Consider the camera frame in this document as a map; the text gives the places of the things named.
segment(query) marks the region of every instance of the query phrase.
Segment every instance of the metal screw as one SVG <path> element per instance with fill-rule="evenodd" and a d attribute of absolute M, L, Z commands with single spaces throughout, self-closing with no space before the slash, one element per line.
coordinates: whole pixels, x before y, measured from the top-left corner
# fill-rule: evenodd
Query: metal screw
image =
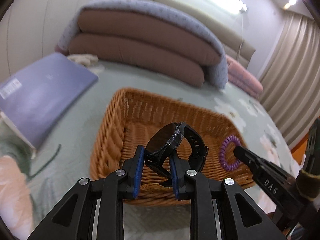
<path fill-rule="evenodd" d="M 188 171 L 187 171 L 187 174 L 188 174 L 189 176 L 194 176 L 194 175 L 197 174 L 197 172 L 196 172 L 195 170 L 188 170 Z"/>
<path fill-rule="evenodd" d="M 86 184 L 88 184 L 88 182 L 89 182 L 89 180 L 87 178 L 83 178 L 83 179 L 79 180 L 80 185 L 86 185 Z"/>
<path fill-rule="evenodd" d="M 123 176 L 123 175 L 125 174 L 125 170 L 117 170 L 117 171 L 116 171 L 116 174 L 117 174 L 118 176 Z"/>
<path fill-rule="evenodd" d="M 234 181 L 233 179 L 231 179 L 231 178 L 226 178 L 226 179 L 224 180 L 224 182 L 225 182 L 226 184 L 228 184 L 228 185 L 233 185 L 235 181 Z"/>

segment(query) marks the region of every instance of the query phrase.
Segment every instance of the woven basket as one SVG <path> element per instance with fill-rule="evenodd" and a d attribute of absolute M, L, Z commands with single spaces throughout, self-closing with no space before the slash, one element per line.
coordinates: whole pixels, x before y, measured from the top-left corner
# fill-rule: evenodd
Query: woven basket
<path fill-rule="evenodd" d="M 254 185 L 252 174 L 243 163 L 233 172 L 225 171 L 219 164 L 219 149 L 227 136 L 237 136 L 245 146 L 240 133 L 227 117 L 132 88 L 118 90 L 109 103 L 91 155 L 91 177 L 105 178 L 119 169 L 124 160 L 133 157 L 137 145 L 146 146 L 160 128 L 171 122 L 186 122 L 200 134 L 209 148 L 202 171 L 205 176 L 215 180 L 233 178 L 242 188 Z M 235 160 L 233 149 L 233 144 L 227 148 L 226 159 L 229 163 Z M 177 152 L 180 158 L 188 159 L 191 147 L 186 139 L 183 139 Z M 164 167 L 169 169 L 168 161 L 164 163 Z M 177 201 L 172 188 L 160 186 L 159 182 L 164 180 L 165 178 L 144 166 L 139 196 L 130 203 L 145 206 L 189 203 Z"/>

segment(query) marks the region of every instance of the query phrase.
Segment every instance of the watch face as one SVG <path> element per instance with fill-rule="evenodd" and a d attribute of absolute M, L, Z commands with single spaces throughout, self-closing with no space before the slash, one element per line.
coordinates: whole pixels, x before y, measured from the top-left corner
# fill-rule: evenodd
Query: watch face
<path fill-rule="evenodd" d="M 169 123 L 165 127 L 161 128 L 148 142 L 146 150 L 151 154 L 160 151 L 166 146 L 166 143 L 172 139 L 175 135 L 175 131 L 178 129 L 177 123 Z"/>

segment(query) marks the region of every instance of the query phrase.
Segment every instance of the pink cloth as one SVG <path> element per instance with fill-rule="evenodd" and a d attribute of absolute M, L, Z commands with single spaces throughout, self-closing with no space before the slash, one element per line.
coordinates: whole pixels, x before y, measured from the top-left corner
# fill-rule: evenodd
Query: pink cloth
<path fill-rule="evenodd" d="M 61 49 L 58 45 L 56 45 L 56 46 L 54 47 L 54 51 L 55 51 L 55 52 L 59 52 L 59 53 L 65 55 L 65 56 L 68 56 L 68 55 L 69 55 L 69 52 L 68 52 L 68 51 L 64 51 L 64 50 Z"/>
<path fill-rule="evenodd" d="M 260 94 L 253 91 L 250 87 L 248 87 L 243 81 L 235 77 L 234 75 L 228 73 L 228 81 L 231 82 L 232 84 L 236 85 L 238 88 L 249 94 L 255 99 L 259 99 Z"/>
<path fill-rule="evenodd" d="M 229 81 L 252 97 L 259 98 L 259 95 L 263 92 L 261 83 L 235 59 L 228 55 L 226 55 L 226 58 Z"/>

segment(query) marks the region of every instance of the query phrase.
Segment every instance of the beige headboard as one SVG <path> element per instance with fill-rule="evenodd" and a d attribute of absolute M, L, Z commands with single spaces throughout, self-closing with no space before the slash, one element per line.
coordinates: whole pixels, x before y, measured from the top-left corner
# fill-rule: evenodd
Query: beige headboard
<path fill-rule="evenodd" d="M 255 48 L 252 47 L 248 42 L 242 41 L 241 36 L 235 33 L 233 30 L 229 29 L 222 23 L 218 22 L 214 18 L 212 18 L 209 14 L 204 13 L 197 8 L 194 8 L 188 4 L 185 4 L 178 0 L 151 0 L 159 3 L 163 3 L 170 7 L 176 8 L 180 11 L 183 11 L 200 22 L 202 22 L 205 26 L 207 26 L 212 33 L 214 33 L 217 38 L 222 42 L 224 45 L 226 54 L 230 55 L 234 59 L 237 59 L 237 54 L 239 53 L 240 49 L 240 56 L 239 62 L 246 68 L 249 64 L 249 61 L 255 52 Z"/>

